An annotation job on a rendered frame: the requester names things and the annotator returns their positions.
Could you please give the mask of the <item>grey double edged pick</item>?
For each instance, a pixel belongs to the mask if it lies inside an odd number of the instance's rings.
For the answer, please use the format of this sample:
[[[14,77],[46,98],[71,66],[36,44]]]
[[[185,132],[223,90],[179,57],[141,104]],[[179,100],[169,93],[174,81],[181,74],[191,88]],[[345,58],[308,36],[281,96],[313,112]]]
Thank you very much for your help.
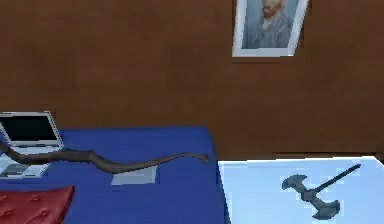
[[[341,204],[338,200],[325,202],[320,199],[317,194],[360,167],[360,164],[353,165],[328,181],[320,184],[316,188],[311,189],[308,189],[303,183],[303,181],[307,178],[306,175],[291,175],[282,181],[281,188],[283,190],[287,190],[289,188],[294,189],[300,195],[302,201],[310,203],[317,210],[317,212],[312,216],[313,219],[330,220],[340,212]]]

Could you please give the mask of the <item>pale grey flat book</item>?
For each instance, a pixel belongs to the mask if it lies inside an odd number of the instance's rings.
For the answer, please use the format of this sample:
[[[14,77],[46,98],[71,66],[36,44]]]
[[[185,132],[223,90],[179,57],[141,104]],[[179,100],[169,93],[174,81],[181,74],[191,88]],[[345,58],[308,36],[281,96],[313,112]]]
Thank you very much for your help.
[[[115,174],[112,185],[152,184],[156,181],[157,167],[152,166],[137,171]]]

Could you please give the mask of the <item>blue bed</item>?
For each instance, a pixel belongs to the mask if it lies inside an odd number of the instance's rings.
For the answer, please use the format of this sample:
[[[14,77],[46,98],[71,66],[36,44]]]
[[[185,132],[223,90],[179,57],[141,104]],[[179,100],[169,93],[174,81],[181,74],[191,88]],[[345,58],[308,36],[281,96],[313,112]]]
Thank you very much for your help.
[[[0,179],[0,190],[34,191],[74,186],[64,224],[229,224],[211,136],[206,128],[66,129],[66,147],[92,150],[131,163],[183,152],[206,154],[205,164],[184,157],[161,164],[152,184],[112,184],[113,176],[87,163],[55,162],[44,176]]]

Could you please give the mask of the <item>dark crooked wooden stick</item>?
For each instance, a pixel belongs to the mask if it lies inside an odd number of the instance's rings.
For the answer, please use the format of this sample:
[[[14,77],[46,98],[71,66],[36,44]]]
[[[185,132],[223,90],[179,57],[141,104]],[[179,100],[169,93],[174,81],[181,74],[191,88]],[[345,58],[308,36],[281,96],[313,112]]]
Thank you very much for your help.
[[[15,151],[9,145],[0,141],[0,151],[15,162],[25,165],[45,165],[52,162],[65,161],[71,163],[88,163],[97,169],[109,174],[121,174],[125,172],[137,171],[152,166],[157,166],[182,157],[193,157],[203,163],[208,163],[210,158],[206,154],[197,153],[179,153],[165,157],[155,158],[148,161],[134,163],[119,163],[111,161],[96,154],[93,150],[79,151],[66,148],[60,151],[22,154]]]

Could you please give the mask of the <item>framed portrait picture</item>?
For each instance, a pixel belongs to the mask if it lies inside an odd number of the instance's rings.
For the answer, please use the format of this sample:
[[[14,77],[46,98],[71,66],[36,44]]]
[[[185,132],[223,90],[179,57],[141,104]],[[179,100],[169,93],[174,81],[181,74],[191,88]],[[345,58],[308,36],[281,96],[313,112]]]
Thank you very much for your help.
[[[236,0],[232,56],[295,55],[309,0]]]

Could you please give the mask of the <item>pale blue table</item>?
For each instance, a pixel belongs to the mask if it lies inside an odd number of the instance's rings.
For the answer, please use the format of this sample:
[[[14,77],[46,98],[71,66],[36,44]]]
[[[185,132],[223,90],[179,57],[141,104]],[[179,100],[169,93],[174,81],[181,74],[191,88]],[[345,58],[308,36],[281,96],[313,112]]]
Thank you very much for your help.
[[[355,164],[360,167],[318,194],[341,204],[330,220],[314,219],[311,204],[282,188],[295,174],[315,188]],[[219,170],[231,224],[384,224],[384,164],[371,156],[221,161]]]

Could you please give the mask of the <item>white laptop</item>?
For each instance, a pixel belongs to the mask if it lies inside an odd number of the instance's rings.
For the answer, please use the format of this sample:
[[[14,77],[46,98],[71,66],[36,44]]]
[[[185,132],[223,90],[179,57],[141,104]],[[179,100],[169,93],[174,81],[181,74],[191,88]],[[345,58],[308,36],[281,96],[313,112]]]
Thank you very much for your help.
[[[56,152],[64,147],[49,111],[0,112],[0,133],[11,149],[21,154]],[[0,179],[40,178],[48,167],[49,164],[20,164],[2,154]]]

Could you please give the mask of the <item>red tufted cushion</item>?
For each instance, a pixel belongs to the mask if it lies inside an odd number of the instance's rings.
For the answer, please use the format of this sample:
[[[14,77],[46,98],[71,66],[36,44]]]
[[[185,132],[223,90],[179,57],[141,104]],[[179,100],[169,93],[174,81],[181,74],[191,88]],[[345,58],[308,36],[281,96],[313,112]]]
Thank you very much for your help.
[[[41,190],[0,190],[0,224],[62,224],[74,186]]]

